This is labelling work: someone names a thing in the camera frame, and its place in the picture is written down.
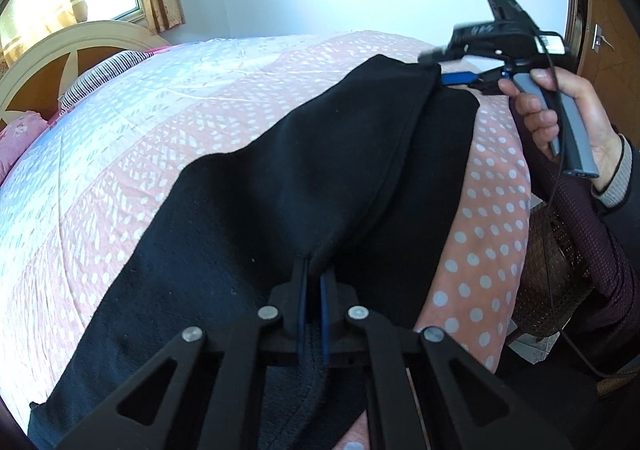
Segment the right forearm dark sleeve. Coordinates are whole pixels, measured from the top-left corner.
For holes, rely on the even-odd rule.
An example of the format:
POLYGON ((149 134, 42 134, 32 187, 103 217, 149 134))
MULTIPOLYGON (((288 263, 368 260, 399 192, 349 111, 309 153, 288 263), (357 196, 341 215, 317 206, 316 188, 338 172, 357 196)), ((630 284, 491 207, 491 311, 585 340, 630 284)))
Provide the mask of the right forearm dark sleeve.
POLYGON ((629 181, 611 204, 613 186, 598 195, 591 181, 560 176, 558 165, 535 146, 519 115, 514 117, 528 164, 532 192, 550 201, 585 256, 593 290, 568 324, 573 340, 594 335, 611 340, 639 332, 639 149, 624 143, 620 173, 629 181))

